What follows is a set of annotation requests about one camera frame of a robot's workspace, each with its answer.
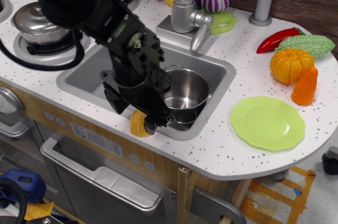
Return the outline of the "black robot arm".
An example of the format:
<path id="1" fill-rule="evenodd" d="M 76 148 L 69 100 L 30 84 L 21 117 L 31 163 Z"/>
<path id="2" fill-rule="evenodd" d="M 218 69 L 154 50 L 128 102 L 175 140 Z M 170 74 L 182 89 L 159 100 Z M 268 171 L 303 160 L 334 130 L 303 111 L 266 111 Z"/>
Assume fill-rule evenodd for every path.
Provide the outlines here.
<path id="1" fill-rule="evenodd" d="M 154 134 L 167 126 L 171 111 L 161 98 L 160 79 L 168 74 L 160 68 L 164 52 L 156 35 L 120 0 L 38 0 L 42 13 L 57 26 L 70 29 L 76 43 L 75 67 L 84 56 L 79 33 L 84 32 L 105 46 L 112 70 L 103 71 L 105 95 L 113 110 L 121 114 L 128 106 L 146 114 L 144 127 Z"/>

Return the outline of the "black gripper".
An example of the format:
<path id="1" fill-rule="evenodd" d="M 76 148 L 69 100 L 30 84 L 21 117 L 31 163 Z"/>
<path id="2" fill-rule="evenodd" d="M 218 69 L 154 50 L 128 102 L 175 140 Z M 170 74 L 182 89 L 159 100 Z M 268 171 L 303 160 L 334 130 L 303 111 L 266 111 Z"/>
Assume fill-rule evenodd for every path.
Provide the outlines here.
<path id="1" fill-rule="evenodd" d="M 131 105 L 145 113 L 144 126 L 149 135 L 171 122 L 171 111 L 160 96 L 171 88 L 171 77 L 159 67 L 162 61 L 143 63 L 138 73 L 129 61 L 112 57 L 112 69 L 100 73 L 105 97 L 113 110 L 122 114 Z"/>

